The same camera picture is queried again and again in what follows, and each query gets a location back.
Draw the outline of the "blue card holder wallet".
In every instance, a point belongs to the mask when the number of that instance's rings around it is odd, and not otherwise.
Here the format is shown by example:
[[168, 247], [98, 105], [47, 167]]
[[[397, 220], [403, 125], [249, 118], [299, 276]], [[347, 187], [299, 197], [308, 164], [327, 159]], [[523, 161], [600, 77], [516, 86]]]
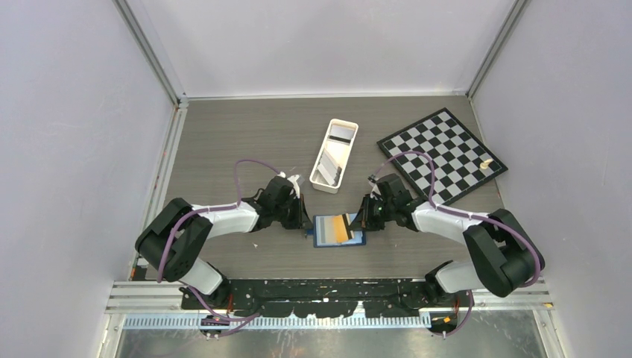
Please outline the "blue card holder wallet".
[[[352, 213], [352, 214], [349, 214], [349, 216], [350, 216], [350, 222], [351, 222], [355, 218], [356, 214]], [[328, 216], [315, 216], [313, 218], [313, 225], [314, 225], [313, 230], [307, 230], [307, 235], [313, 237], [313, 244], [315, 248], [338, 248], [338, 247], [360, 246], [360, 245], [366, 244], [366, 234], [364, 231], [360, 230], [360, 231], [353, 231], [355, 234], [355, 237], [351, 239], [350, 241], [343, 242], [341, 244], [324, 245], [322, 242], [321, 236], [323, 232], [323, 219], [325, 217], [328, 217]]]

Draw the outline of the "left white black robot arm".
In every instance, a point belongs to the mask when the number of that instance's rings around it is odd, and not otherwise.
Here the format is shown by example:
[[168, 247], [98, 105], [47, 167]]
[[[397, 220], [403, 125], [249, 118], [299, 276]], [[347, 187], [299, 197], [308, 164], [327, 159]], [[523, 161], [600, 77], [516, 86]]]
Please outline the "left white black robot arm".
[[274, 176], [255, 196], [238, 204], [200, 206], [175, 198], [142, 231], [135, 243], [139, 255], [163, 280], [179, 281], [200, 293], [212, 309], [227, 302], [225, 278], [200, 258], [206, 240], [229, 233], [251, 233], [279, 222], [286, 230], [310, 230], [313, 225], [305, 208], [301, 175]]

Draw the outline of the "white plastic tray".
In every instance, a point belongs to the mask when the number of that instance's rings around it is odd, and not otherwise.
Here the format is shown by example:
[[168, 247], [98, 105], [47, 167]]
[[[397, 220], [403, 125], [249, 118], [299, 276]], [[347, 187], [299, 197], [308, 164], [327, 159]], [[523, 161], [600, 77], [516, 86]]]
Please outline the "white plastic tray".
[[[329, 140], [328, 135], [329, 135], [329, 131], [332, 125], [341, 125], [341, 126], [355, 128], [355, 136], [352, 142], [342, 143], [342, 142]], [[347, 164], [349, 162], [350, 154], [351, 154], [357, 133], [358, 133], [358, 124], [356, 124], [355, 122], [348, 122], [348, 121], [344, 121], [340, 119], [331, 119], [329, 121], [329, 125], [326, 129], [326, 133], [321, 143], [315, 164], [313, 165], [312, 172], [309, 175], [309, 181], [312, 184], [314, 189], [320, 190], [322, 192], [326, 192], [329, 194], [336, 194], [338, 192], [338, 190], [341, 187], [341, 182], [343, 180], [344, 173], [345, 173]], [[317, 165], [320, 159], [320, 155], [323, 153], [324, 150], [327, 150], [341, 166], [341, 173], [340, 173], [338, 184], [336, 186], [327, 185], [323, 177], [320, 175], [319, 171], [317, 170]]]

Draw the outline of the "gold credit card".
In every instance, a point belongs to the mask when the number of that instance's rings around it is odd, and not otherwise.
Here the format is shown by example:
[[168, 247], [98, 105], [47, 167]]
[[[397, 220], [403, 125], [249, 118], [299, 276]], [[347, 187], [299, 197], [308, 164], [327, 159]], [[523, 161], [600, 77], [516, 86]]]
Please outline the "gold credit card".
[[350, 229], [350, 216], [348, 213], [334, 216], [332, 219], [333, 242], [341, 244], [350, 241], [355, 237], [354, 232]]
[[335, 218], [333, 216], [328, 216], [323, 219], [323, 232], [321, 239], [324, 245], [334, 245], [337, 243]]

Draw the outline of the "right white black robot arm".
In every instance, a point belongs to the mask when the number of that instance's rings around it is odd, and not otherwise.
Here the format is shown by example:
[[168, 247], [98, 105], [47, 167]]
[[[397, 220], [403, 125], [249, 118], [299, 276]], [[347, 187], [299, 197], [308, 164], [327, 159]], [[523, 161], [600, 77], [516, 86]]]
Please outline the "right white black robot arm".
[[444, 306], [456, 292], [486, 289], [504, 298], [540, 277], [546, 262], [508, 210], [472, 213], [413, 197], [398, 175], [375, 180], [363, 197], [350, 230], [380, 231], [395, 222], [413, 232], [430, 233], [464, 245], [470, 258], [449, 261], [425, 276], [426, 298]]

